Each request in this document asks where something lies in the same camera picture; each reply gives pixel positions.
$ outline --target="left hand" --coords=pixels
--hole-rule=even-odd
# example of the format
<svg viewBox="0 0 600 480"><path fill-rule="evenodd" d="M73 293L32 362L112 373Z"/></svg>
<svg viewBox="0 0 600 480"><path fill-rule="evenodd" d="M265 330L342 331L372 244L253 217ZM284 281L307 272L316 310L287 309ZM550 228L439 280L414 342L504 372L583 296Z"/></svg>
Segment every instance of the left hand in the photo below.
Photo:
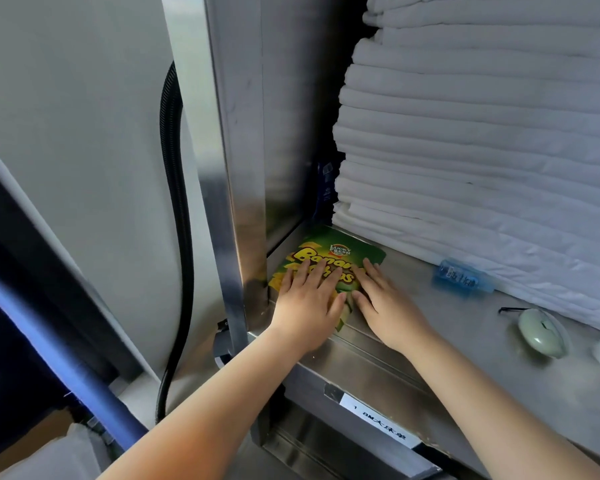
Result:
<svg viewBox="0 0 600 480"><path fill-rule="evenodd" d="M269 326L297 346L302 355L318 348L333 333L347 298L346 293L339 293L329 306L342 275L341 267L322 281L326 261L320 261L311 273L309 265L309 259L305 260L295 277L291 269L287 270Z"/></svg>

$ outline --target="blue pole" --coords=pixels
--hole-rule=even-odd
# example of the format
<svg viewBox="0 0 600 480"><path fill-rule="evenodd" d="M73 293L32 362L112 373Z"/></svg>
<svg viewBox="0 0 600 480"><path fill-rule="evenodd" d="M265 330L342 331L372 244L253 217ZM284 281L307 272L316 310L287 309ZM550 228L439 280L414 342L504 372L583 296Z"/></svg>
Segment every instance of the blue pole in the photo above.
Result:
<svg viewBox="0 0 600 480"><path fill-rule="evenodd" d="M93 413L124 450L147 432L127 407L78 357L42 316L0 277L0 308L58 379Z"/></svg>

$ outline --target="white wall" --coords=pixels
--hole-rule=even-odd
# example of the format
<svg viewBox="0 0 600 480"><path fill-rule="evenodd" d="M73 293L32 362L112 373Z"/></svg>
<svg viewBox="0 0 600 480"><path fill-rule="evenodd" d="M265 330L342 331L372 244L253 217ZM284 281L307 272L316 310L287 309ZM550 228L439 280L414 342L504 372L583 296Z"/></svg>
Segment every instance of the white wall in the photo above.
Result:
<svg viewBox="0 0 600 480"><path fill-rule="evenodd" d="M0 0L0 158L158 374L180 309L158 127L171 60L160 0ZM223 307L187 148L198 343Z"/></svg>

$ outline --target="white label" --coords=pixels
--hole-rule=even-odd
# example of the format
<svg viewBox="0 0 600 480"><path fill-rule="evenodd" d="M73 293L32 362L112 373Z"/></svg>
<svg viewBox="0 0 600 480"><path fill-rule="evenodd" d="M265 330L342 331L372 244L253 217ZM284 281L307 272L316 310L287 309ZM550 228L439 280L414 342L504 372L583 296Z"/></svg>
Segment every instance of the white label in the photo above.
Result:
<svg viewBox="0 0 600 480"><path fill-rule="evenodd" d="M389 421L387 418L373 411L373 409L365 406L360 401L357 401L352 396L344 394L340 400L340 405L351 411L353 414L362 418L372 426L375 426L380 431L391 436L394 440L402 443L407 448L413 448L419 445L422 441L415 435L412 435L408 431L398 426L393 421Z"/></svg>

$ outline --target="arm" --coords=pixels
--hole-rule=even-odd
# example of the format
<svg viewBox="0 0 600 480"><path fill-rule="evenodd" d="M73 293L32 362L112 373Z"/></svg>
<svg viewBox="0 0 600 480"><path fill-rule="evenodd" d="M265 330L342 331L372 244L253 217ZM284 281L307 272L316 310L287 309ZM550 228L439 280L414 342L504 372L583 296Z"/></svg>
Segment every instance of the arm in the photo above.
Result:
<svg viewBox="0 0 600 480"><path fill-rule="evenodd" d="M100 480L221 479L256 416L305 353L333 332L344 298L328 307L342 270L287 272L271 325L124 453Z"/></svg>
<svg viewBox="0 0 600 480"><path fill-rule="evenodd" d="M600 467L537 420L439 336L378 265L354 272L369 299L354 298L369 327L403 354L444 404L494 480L600 480Z"/></svg>

